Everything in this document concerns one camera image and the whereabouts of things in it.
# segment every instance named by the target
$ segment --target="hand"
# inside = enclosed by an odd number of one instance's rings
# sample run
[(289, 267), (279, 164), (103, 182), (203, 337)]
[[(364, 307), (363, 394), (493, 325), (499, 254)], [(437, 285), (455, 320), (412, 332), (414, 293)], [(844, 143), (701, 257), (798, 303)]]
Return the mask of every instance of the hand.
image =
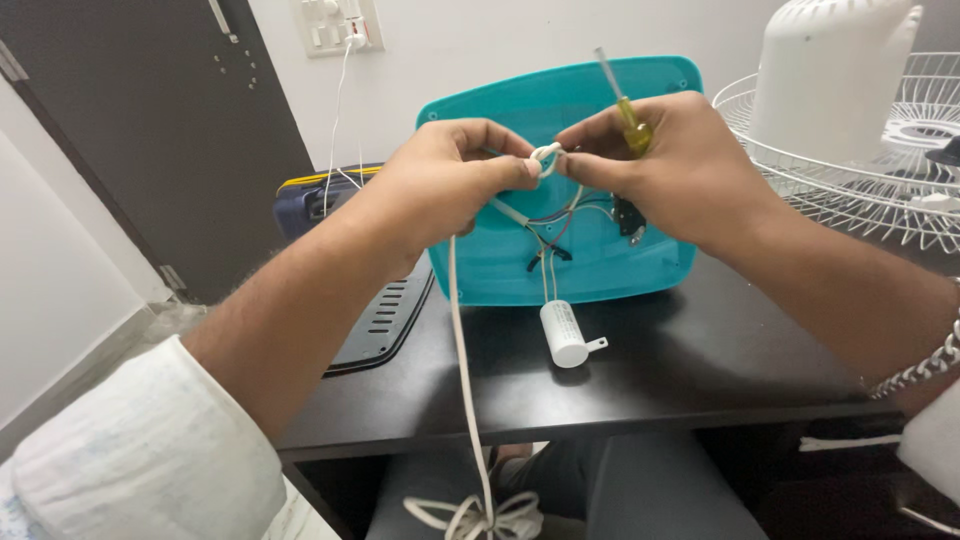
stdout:
[(654, 130), (641, 160), (630, 160), (615, 107), (557, 135), (561, 174), (634, 203), (659, 229), (709, 253), (789, 207), (754, 169), (723, 118), (698, 92), (633, 102)]
[(428, 122), (337, 214), (376, 220), (416, 262), (424, 249), (471, 230), (473, 217), (499, 191), (537, 187), (533, 151), (484, 118)]

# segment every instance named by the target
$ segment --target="left hand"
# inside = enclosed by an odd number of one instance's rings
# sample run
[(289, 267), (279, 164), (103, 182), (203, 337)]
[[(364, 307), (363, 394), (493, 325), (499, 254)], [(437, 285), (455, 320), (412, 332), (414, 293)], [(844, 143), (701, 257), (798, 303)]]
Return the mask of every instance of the left hand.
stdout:
[(485, 118), (428, 122), (337, 214), (375, 222), (416, 262), (424, 249), (468, 231), (498, 192), (537, 187), (540, 163), (529, 159), (533, 151)]

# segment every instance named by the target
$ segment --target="bracelet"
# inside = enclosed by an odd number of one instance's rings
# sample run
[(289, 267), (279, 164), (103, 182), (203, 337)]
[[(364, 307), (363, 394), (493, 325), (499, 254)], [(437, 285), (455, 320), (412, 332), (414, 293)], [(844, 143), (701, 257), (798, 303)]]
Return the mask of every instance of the bracelet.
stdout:
[[(960, 278), (951, 278), (960, 285)], [(892, 377), (870, 391), (870, 399), (879, 400), (885, 398), (898, 390), (902, 390), (908, 384), (916, 384), (930, 379), (934, 375), (945, 373), (948, 369), (960, 363), (960, 348), (954, 347), (957, 342), (960, 347), (960, 309), (957, 310), (957, 319), (953, 321), (953, 331), (947, 335), (942, 347), (937, 348), (927, 358), (924, 358), (919, 364), (901, 369)]]

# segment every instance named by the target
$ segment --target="door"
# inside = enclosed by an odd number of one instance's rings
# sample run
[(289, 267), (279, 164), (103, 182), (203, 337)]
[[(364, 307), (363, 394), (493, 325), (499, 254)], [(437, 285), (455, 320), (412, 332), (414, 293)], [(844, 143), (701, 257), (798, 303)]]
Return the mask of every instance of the door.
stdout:
[(8, 79), (158, 271), (207, 304), (284, 245), (276, 189), (313, 172), (250, 6), (221, 2), (236, 43), (208, 0), (0, 2), (26, 75)]

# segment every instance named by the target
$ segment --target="shirt cuff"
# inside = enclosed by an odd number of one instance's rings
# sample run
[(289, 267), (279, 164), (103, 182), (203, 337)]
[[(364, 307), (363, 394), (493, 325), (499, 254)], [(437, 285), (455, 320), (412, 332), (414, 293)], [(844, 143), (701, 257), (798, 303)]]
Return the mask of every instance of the shirt cuff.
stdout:
[(960, 381), (903, 429), (900, 459), (960, 504)]
[(173, 336), (27, 437), (12, 483), (54, 537), (259, 539), (286, 499), (251, 417)]

